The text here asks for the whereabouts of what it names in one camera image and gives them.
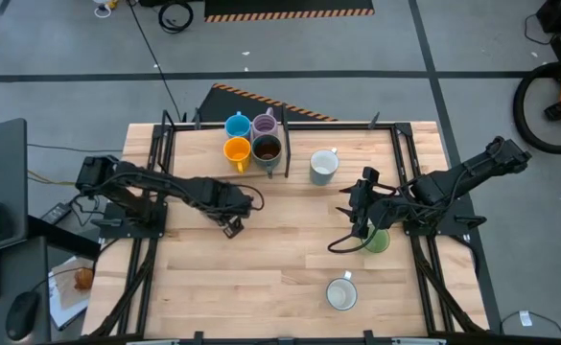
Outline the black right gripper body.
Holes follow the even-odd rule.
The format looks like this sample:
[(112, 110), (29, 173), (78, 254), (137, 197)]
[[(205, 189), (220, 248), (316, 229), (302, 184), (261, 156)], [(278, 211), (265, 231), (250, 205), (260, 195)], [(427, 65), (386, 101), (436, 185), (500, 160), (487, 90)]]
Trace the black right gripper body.
[(397, 189), (380, 184), (379, 177), (380, 173), (377, 170), (365, 167), (362, 179), (350, 189), (349, 220), (352, 223), (353, 237), (367, 239), (369, 222), (375, 229), (383, 230), (397, 221), (398, 211), (394, 204)]

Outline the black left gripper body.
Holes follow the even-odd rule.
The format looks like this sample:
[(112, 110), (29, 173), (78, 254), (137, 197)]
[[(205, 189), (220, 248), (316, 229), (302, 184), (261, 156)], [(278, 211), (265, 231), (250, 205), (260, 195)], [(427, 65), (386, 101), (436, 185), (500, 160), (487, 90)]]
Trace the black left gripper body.
[(198, 196), (198, 209), (215, 221), (223, 233), (235, 238), (243, 229), (243, 219), (250, 216), (254, 198), (237, 185), (216, 179), (203, 179)]

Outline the grey mug white inside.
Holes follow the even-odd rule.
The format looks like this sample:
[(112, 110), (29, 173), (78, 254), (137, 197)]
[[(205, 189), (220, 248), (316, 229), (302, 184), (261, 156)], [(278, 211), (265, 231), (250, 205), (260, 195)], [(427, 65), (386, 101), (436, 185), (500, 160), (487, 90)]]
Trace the grey mug white inside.
[(310, 179), (318, 186), (327, 185), (339, 168), (338, 149), (320, 149), (310, 159)]

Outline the green and white mug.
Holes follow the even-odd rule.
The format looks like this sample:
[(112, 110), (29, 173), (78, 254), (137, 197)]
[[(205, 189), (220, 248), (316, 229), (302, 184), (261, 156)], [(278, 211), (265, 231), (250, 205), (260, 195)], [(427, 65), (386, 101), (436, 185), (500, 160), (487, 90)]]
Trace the green and white mug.
[(390, 245), (390, 235), (386, 229), (378, 229), (374, 225), (368, 225), (367, 238), (362, 241), (365, 249), (371, 253), (382, 253)]

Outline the yellow mug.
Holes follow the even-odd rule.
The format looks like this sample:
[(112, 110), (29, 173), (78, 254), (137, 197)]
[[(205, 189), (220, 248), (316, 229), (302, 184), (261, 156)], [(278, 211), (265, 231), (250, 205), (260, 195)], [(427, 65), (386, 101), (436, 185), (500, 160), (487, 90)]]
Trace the yellow mug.
[(244, 137), (233, 137), (223, 145), (224, 157), (238, 173), (245, 173), (250, 165), (251, 145)]

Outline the speckled blue brown mug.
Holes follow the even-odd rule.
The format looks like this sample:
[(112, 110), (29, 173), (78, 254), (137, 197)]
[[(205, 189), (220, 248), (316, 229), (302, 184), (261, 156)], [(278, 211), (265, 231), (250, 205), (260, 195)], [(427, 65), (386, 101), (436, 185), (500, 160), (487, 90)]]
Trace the speckled blue brown mug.
[(273, 178), (273, 170), (279, 164), (282, 153), (282, 143), (274, 135), (263, 134), (251, 142), (252, 159), (263, 169), (269, 179)]

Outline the light blue faceted mug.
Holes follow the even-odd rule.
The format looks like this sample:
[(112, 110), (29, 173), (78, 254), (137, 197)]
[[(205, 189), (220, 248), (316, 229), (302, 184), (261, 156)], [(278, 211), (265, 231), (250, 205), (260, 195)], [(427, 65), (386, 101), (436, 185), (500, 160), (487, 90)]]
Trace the light blue faceted mug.
[(251, 122), (241, 111), (228, 117), (224, 122), (224, 130), (229, 138), (243, 137), (250, 139)]

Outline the white mug navy leaf pattern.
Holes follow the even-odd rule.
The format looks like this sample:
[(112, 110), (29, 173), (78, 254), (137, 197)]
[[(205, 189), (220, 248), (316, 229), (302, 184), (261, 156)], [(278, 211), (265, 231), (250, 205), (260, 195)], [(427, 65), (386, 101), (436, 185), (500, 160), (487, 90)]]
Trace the white mug navy leaf pattern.
[(337, 311), (348, 311), (356, 305), (358, 292), (352, 282), (351, 271), (345, 271), (341, 277), (328, 284), (326, 299)]

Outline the lilac bubble-ribbed mug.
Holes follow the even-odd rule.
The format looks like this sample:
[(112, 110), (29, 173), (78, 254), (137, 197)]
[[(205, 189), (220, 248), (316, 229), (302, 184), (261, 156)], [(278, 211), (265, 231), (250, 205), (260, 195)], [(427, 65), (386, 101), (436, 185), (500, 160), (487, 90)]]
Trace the lilac bubble-ribbed mug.
[(268, 107), (265, 113), (257, 115), (251, 123), (251, 139), (262, 135), (278, 135), (278, 123), (274, 117), (274, 110)]

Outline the angled black hazard-striped mat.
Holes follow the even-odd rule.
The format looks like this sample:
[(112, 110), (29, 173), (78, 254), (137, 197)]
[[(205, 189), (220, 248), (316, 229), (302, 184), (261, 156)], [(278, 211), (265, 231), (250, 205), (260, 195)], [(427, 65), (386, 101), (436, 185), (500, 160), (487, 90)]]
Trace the angled black hazard-striped mat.
[(252, 120), (257, 115), (265, 113), (268, 108), (272, 108), (274, 117), (280, 120), (283, 105), (286, 107), (285, 118), (289, 122), (336, 121), (335, 118), (323, 113), (223, 83), (212, 85), (199, 107), (199, 116), (203, 122), (223, 122), (229, 116), (240, 112)]

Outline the small orange object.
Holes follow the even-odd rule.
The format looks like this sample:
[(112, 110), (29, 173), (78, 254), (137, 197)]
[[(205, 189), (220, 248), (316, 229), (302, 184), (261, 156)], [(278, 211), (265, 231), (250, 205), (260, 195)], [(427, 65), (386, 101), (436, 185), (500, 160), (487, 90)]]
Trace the small orange object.
[(80, 268), (74, 275), (74, 288), (77, 290), (89, 290), (94, 280), (94, 271), (91, 268)]

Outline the black power adapter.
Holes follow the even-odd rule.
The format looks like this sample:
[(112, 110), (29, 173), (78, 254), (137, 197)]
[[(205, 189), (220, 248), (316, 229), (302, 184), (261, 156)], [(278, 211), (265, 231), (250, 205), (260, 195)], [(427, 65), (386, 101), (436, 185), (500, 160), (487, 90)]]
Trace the black power adapter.
[(53, 208), (51, 208), (49, 211), (43, 214), (40, 219), (49, 224), (57, 225), (63, 219), (65, 219), (71, 212), (72, 209), (68, 203), (59, 202)]

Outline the white paper pad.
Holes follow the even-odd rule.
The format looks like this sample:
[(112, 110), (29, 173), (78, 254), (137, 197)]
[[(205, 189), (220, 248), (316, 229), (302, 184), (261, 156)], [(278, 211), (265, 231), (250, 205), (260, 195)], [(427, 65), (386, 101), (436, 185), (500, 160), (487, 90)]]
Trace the white paper pad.
[(89, 290), (74, 288), (74, 275), (80, 268), (93, 268), (93, 262), (72, 257), (55, 266), (48, 274), (50, 314), (55, 327), (62, 331), (87, 307), (91, 293)]

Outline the black computer mouse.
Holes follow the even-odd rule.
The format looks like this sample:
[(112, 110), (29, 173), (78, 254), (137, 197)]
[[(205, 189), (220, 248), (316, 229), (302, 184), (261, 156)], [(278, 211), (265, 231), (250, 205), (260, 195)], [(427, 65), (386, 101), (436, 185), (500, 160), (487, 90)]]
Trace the black computer mouse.
[(10, 340), (19, 341), (32, 331), (38, 303), (36, 291), (25, 291), (15, 297), (5, 321), (6, 336)]

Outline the black aluminium table frame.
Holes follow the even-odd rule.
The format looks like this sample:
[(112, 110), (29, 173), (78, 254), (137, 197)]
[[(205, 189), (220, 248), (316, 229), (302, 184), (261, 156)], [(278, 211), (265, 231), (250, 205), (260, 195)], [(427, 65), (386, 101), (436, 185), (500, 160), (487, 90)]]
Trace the black aluminium table frame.
[[(382, 253), (361, 249), (349, 237), (339, 190), (366, 166), (398, 185), (415, 173), (447, 164), (433, 122), (304, 122), (289, 126), (289, 175), (240, 177), (257, 210), (234, 239), (176, 198), (168, 201), (167, 229), (158, 242), (152, 280), (133, 298), (130, 331), (148, 338), (205, 339), (424, 335), (457, 330), (413, 261), (412, 241), (400, 225), (390, 230)], [(339, 168), (318, 186), (310, 179), (317, 150), (338, 149)], [(335, 310), (328, 284), (352, 272), (356, 305)]]

